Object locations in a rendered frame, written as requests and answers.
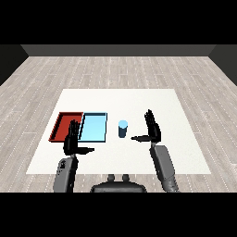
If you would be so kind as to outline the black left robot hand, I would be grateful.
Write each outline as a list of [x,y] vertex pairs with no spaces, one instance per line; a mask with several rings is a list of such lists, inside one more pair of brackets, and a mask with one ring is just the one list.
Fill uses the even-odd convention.
[[75,119],[69,124],[69,132],[65,137],[63,150],[66,156],[71,155],[87,155],[93,152],[94,149],[90,147],[79,147],[78,146],[78,135],[79,135],[80,123]]

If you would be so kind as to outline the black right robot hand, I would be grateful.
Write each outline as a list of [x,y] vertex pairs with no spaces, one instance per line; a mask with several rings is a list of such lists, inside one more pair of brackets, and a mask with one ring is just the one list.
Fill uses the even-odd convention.
[[140,143],[141,142],[160,143],[161,130],[159,128],[159,125],[156,123],[153,112],[150,109],[148,109],[147,112],[144,114],[144,118],[148,129],[148,134],[142,136],[134,136],[131,137],[131,139],[138,141]]

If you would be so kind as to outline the red shallow open box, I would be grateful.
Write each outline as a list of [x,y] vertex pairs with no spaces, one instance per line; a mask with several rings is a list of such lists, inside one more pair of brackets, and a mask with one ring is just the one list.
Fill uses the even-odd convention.
[[63,143],[69,133],[69,125],[72,120],[81,123],[82,112],[60,112],[49,137],[51,143]]

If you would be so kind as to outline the light blue shallow open box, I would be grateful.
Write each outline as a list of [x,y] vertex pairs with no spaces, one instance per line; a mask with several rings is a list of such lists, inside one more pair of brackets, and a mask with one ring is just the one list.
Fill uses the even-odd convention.
[[81,121],[79,143],[104,143],[106,141],[106,112],[86,112]]

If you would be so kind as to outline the small blue can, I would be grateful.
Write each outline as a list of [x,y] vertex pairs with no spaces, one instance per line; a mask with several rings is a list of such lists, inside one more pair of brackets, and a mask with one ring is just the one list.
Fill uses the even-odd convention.
[[118,123],[118,137],[124,138],[126,136],[127,129],[128,129],[128,122],[126,120],[121,120]]

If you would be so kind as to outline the dark grey robot body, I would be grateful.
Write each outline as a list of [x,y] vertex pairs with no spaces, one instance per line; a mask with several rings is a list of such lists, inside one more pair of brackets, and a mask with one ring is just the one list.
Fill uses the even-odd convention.
[[115,181],[115,175],[109,174],[106,182],[96,184],[91,193],[146,193],[143,185],[130,181],[128,174],[122,175],[122,181]]

